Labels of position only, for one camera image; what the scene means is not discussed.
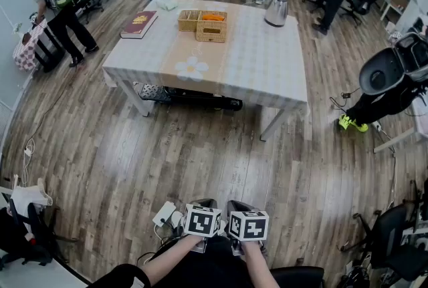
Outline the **person's left forearm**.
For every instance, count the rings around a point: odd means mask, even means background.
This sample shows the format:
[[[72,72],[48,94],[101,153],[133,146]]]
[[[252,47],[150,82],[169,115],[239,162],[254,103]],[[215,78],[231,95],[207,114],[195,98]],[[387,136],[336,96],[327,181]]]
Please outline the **person's left forearm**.
[[[171,248],[150,260],[142,267],[150,285],[154,287],[161,279],[169,274],[180,261],[204,238],[197,235],[187,235],[177,241]]]

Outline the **steel electric kettle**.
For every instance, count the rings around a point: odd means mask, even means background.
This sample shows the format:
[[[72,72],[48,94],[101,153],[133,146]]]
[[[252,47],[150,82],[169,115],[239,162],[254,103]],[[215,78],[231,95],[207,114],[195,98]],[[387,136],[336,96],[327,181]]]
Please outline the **steel electric kettle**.
[[[288,16],[287,0],[271,0],[266,11],[264,20],[273,27],[283,27]]]

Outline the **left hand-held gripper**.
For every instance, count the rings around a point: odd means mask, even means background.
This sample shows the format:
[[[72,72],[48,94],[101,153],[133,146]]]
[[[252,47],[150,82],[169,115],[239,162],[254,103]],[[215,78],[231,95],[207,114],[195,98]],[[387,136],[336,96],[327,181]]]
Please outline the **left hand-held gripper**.
[[[207,239],[218,234],[221,226],[221,209],[217,208],[217,201],[212,198],[204,198],[186,204],[184,212],[184,235],[202,237],[192,251],[204,253],[207,248]]]

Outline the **white side table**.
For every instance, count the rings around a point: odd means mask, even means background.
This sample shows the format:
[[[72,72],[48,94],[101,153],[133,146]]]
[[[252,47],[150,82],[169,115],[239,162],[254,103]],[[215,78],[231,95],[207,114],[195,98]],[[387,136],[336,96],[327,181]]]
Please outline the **white side table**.
[[[379,153],[387,148],[392,148],[401,141],[411,136],[420,136],[422,141],[428,141],[428,92],[420,98],[415,98],[411,104],[413,126],[398,136],[373,149],[373,153]]]

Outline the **person's right forearm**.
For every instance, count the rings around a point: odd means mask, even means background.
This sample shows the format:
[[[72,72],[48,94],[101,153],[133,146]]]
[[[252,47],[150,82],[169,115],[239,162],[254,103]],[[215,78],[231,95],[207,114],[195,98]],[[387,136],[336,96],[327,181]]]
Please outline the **person's right forearm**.
[[[263,257],[258,242],[242,242],[247,270],[255,288],[280,288]]]

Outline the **white table legs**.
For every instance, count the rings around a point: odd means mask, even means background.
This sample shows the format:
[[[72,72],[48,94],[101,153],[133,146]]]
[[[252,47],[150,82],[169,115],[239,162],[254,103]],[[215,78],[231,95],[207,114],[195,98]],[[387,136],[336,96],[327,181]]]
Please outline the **white table legs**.
[[[149,113],[152,110],[152,103],[144,101],[140,96],[134,91],[133,85],[126,80],[118,80],[118,87],[127,95],[128,99],[136,107],[143,117],[148,117]],[[260,140],[266,142],[268,138],[274,135],[275,131],[286,121],[288,117],[288,112],[284,109],[281,109],[273,117],[270,123],[266,126],[264,131],[260,134]]]

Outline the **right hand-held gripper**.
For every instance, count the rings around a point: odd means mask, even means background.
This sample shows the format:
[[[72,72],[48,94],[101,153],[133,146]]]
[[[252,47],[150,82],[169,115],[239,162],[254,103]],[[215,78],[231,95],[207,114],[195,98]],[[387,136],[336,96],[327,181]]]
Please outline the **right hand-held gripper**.
[[[269,219],[266,211],[237,200],[228,201],[226,233],[231,241],[232,254],[244,256],[242,244],[253,241],[258,243],[265,255]]]

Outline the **maroon hardcover book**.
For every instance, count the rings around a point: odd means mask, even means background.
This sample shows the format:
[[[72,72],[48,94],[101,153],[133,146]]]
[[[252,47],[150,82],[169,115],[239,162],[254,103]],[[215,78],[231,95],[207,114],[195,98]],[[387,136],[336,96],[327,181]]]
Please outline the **maroon hardcover book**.
[[[122,39],[142,39],[158,17],[157,10],[139,11],[120,32]]]

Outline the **pale green soft packet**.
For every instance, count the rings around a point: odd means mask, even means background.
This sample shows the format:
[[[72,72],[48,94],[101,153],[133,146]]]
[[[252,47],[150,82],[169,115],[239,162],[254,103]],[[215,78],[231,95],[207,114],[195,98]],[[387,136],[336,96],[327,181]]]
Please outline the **pale green soft packet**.
[[[176,0],[154,0],[154,2],[156,3],[156,6],[159,9],[162,9],[165,11],[171,11],[178,7],[178,3]]]

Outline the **woven wicker basket organizer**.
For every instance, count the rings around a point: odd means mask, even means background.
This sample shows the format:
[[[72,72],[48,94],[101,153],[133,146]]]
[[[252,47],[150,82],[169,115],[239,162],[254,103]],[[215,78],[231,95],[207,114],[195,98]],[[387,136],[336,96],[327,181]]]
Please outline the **woven wicker basket organizer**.
[[[203,21],[204,14],[218,14],[224,21]],[[178,16],[179,31],[192,31],[197,41],[225,43],[227,37],[227,13],[223,11],[182,10]]]

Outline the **black backpack with grey pod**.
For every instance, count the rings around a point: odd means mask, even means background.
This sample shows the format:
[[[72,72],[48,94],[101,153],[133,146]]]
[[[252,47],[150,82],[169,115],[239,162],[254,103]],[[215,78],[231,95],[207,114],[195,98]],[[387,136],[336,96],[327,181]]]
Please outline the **black backpack with grey pod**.
[[[418,33],[408,33],[373,55],[360,70],[359,85],[363,93],[375,96],[405,79],[428,80],[428,41]]]

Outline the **white garment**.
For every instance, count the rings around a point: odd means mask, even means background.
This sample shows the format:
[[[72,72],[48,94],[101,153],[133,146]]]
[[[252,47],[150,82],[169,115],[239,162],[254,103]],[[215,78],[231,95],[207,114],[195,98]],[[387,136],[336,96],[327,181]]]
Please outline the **white garment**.
[[[42,208],[51,206],[53,199],[45,192],[44,179],[38,178],[35,186],[16,186],[12,192],[11,199],[18,214],[24,216],[30,203]]]

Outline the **person's black clothing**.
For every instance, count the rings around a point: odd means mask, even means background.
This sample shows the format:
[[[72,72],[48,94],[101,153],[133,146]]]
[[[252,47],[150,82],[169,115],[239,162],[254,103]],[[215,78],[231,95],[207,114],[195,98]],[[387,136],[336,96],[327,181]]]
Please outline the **person's black clothing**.
[[[162,248],[152,259],[179,240]],[[154,287],[150,285],[142,267],[128,263],[117,265],[87,288],[255,288],[247,270],[245,256],[243,259],[233,256],[227,239],[220,236],[207,241],[204,253],[191,250]]]

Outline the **white power adapter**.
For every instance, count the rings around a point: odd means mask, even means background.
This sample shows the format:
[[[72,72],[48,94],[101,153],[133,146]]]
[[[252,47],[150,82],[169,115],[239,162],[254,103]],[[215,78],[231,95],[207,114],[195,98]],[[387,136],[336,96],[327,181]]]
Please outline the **white power adapter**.
[[[153,223],[158,227],[162,227],[172,216],[175,210],[176,206],[172,202],[166,201],[152,219]]]

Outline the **red checked cloth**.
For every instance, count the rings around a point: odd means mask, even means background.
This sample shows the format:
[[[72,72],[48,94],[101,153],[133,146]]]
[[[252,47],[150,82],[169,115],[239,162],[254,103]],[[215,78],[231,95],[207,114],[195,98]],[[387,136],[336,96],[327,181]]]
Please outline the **red checked cloth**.
[[[36,24],[33,29],[27,33],[21,31],[21,23],[17,24],[14,29],[14,35],[19,41],[13,51],[13,60],[22,71],[32,70],[36,66],[36,46],[42,33],[47,28],[47,22],[44,19],[39,25]]]

